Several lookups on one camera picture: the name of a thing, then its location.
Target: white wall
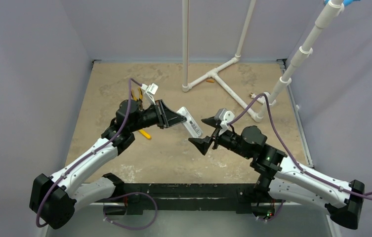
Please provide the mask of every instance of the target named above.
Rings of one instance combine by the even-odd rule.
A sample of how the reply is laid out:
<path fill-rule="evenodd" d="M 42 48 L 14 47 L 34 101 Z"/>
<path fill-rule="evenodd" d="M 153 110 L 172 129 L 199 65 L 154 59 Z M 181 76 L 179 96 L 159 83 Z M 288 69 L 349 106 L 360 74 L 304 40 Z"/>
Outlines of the white wall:
<path fill-rule="evenodd" d="M 348 6 L 313 49 L 291 87 L 314 165 L 372 191 L 372 1 Z M 372 237 L 372 201 L 364 203 L 359 229 L 343 236 Z"/>
<path fill-rule="evenodd" d="M 93 59 L 181 61 L 181 0 L 61 0 Z M 190 0 L 191 62 L 234 56 L 250 0 Z M 242 61 L 287 58 L 321 0 L 257 0 Z"/>
<path fill-rule="evenodd" d="M 0 236 L 39 231 L 32 182 L 63 165 L 90 66 L 60 1 L 0 1 Z"/>

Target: white pvc pipe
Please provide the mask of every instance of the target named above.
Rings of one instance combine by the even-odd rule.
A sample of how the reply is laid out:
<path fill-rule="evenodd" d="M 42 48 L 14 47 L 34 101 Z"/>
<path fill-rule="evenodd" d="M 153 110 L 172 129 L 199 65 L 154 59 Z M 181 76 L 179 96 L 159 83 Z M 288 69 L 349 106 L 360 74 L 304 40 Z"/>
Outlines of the white pvc pipe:
<path fill-rule="evenodd" d="M 213 78 L 238 102 L 238 104 L 241 105 L 241 107 L 244 109 L 247 108 L 247 104 L 244 100 L 242 100 L 217 74 L 214 75 Z M 252 119 L 255 119 L 257 115 L 252 109 L 247 110 L 247 113 L 250 114 Z"/>
<path fill-rule="evenodd" d="M 243 31 L 241 32 L 240 42 L 238 43 L 237 53 L 235 54 L 235 56 L 237 57 L 241 57 L 241 49 L 243 48 L 244 39 L 246 38 L 248 25 L 250 24 L 252 12 L 254 11 L 255 2 L 256 0 L 251 0 L 250 6 L 248 7 L 246 21 L 244 22 L 244 27 L 243 27 Z"/>
<path fill-rule="evenodd" d="M 218 73 L 218 72 L 220 72 L 221 70 L 223 70 L 223 69 L 225 69 L 225 68 L 227 68 L 227 67 L 233 65 L 233 64 L 236 63 L 236 62 L 238 62 L 238 58 L 233 57 L 233 58 L 231 58 L 231 60 L 229 60 L 228 62 L 222 64 L 222 65 L 219 66 L 219 67 L 217 67 L 217 68 L 216 68 L 216 72 Z"/>
<path fill-rule="evenodd" d="M 198 79 L 192 81 L 192 82 L 189 84 L 189 88 L 190 88 L 190 89 L 193 88 L 195 85 L 199 84 L 200 82 L 202 82 L 202 81 L 204 81 L 204 80 L 206 80 L 206 79 L 208 79 L 208 78 L 209 78 L 209 75 L 208 75 L 208 74 L 205 74 L 205 75 L 199 77 Z"/>
<path fill-rule="evenodd" d="M 296 68 L 298 68 L 302 62 L 308 58 L 308 56 L 312 53 L 312 45 L 317 40 L 320 33 L 325 29 L 330 22 L 337 16 L 340 9 L 342 8 L 343 0 L 330 0 L 324 9 L 321 11 L 320 15 L 318 16 L 317 20 L 315 21 L 315 26 L 309 33 L 308 37 L 305 39 L 302 46 L 299 50 L 295 53 L 295 55 L 290 60 L 290 65 L 286 69 L 283 76 L 279 79 L 276 83 L 275 87 L 273 88 L 272 93 L 269 95 L 269 103 L 272 103 L 276 97 L 286 88 L 286 86 L 291 82 L 290 77 L 295 72 Z M 261 122 L 264 117 L 264 114 L 267 111 L 267 104 L 264 103 L 261 107 L 260 112 L 257 113 L 256 122 Z"/>
<path fill-rule="evenodd" d="M 217 68 L 214 68 L 212 70 L 210 70 L 209 72 L 207 72 L 205 75 L 199 77 L 198 79 L 192 81 L 190 84 L 189 84 L 189 89 L 192 89 L 195 85 L 199 84 L 200 82 L 212 77 L 211 75 L 214 75 L 216 73 L 218 73 L 219 71 L 231 66 L 232 64 L 238 62 L 238 59 L 236 57 L 233 57 L 231 60 L 229 60 L 228 62 L 222 64 L 221 66 L 217 67 Z"/>
<path fill-rule="evenodd" d="M 189 64 L 189 0 L 183 0 L 183 91 L 189 90 L 187 70 Z"/>

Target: blue object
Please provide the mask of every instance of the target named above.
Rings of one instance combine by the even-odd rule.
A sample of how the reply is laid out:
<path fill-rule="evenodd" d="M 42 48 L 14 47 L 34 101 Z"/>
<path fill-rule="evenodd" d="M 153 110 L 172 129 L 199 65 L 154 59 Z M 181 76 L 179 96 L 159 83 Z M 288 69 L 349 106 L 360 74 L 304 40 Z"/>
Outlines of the blue object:
<path fill-rule="evenodd" d="M 324 5 L 327 4 L 327 3 L 329 3 L 329 1 L 330 1 L 330 0 L 325 0 L 325 1 L 324 1 Z M 348 5 L 350 5 L 350 4 L 351 4 L 352 2 L 354 2 L 354 1 L 360 1 L 360 0 L 344 0 L 344 1 L 343 1 L 343 4 L 344 4 L 344 6 L 348 6 Z"/>

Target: beige textured surface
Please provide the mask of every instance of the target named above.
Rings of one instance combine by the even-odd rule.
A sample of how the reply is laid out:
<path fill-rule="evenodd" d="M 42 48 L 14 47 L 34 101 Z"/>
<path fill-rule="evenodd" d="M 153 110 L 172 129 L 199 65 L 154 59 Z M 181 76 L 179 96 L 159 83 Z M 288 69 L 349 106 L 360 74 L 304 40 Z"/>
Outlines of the beige textured surface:
<path fill-rule="evenodd" d="M 189 82 L 218 65 L 191 64 Z M 236 64 L 219 75 L 249 103 L 249 93 L 271 90 L 281 76 L 281 71 L 277 64 Z M 204 135 L 211 135 L 213 129 L 203 124 L 200 119 L 214 116 L 220 108 L 232 110 L 235 115 L 243 110 L 217 83 L 202 82 L 189 92 L 182 92 L 181 64 L 95 64 L 67 164 L 90 148 L 107 128 L 119 103 L 128 96 L 129 78 L 145 84 L 156 83 L 159 89 L 155 99 L 163 99 L 174 111 L 185 106 L 198 121 Z M 258 111 L 260 104 L 255 103 L 252 108 Z M 279 134 L 297 159 L 305 163 L 299 132 L 286 92 L 279 95 L 272 113 Z M 236 131 L 241 133 L 244 127 L 254 124 L 268 137 L 268 144 L 283 150 L 267 117 L 257 124 L 249 115 L 245 115 L 234 126 Z M 98 169 L 87 182 L 92 182 L 108 172 L 131 183 L 250 183 L 258 178 L 258 173 L 249 167 L 250 160 L 222 147 L 215 151 L 210 150 L 206 156 L 202 156 L 187 141 L 190 135 L 183 125 L 164 130 L 153 126 L 145 131 L 152 136 L 152 140 L 147 140 L 136 132 L 135 142 L 119 157 Z"/>

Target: robotic arm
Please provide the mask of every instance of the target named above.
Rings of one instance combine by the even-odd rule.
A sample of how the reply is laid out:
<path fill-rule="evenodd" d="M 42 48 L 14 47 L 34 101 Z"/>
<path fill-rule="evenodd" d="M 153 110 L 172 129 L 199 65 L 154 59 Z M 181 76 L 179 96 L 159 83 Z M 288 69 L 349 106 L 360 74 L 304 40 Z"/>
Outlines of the robotic arm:
<path fill-rule="evenodd" d="M 150 85 L 148 89 L 156 87 L 156 85 L 153 85 Z M 111 120 L 109 127 L 90 149 L 71 164 L 52 175 L 39 175 L 33 182 L 30 209 L 37 213 L 46 193 L 58 182 L 58 185 L 46 199 L 40 213 L 40 217 L 46 223 L 52 228 L 58 229 L 69 221 L 75 211 L 97 200 L 112 197 L 118 188 L 117 184 L 122 182 L 115 175 L 104 175 L 90 184 L 83 185 L 83 182 L 102 165 L 126 150 L 135 140 L 134 131 L 152 125 L 164 129 L 186 121 L 186 117 L 170 110 L 162 100 L 154 101 L 153 98 L 151 99 L 152 103 L 147 109 L 142 109 L 140 101 L 131 101 L 129 110 L 128 101 L 121 102 L 119 109 L 116 111 L 116 117 Z M 121 128 L 127 111 L 129 111 L 128 119 L 120 135 L 111 140 Z M 82 160 L 89 153 L 92 153 L 92 155 Z M 66 173 L 74 165 L 76 167 L 71 172 Z"/>
<path fill-rule="evenodd" d="M 232 126 L 232 131 L 225 129 L 233 118 L 231 111 L 220 109 L 214 117 L 202 119 L 203 123 L 215 128 L 213 134 L 203 139 L 189 138 L 189 141 L 202 155 L 214 143 L 214 150 L 223 146 L 246 159 L 252 159 L 250 167 L 260 173 L 254 187 L 255 193 L 314 206 L 330 215 L 337 224 L 357 229 L 363 199 L 343 192 L 343 189 L 363 194 L 365 185 L 362 182 L 337 180 L 303 164 L 295 164 L 284 152 L 268 145 L 267 137 L 257 126 L 244 128 L 241 135 Z"/>

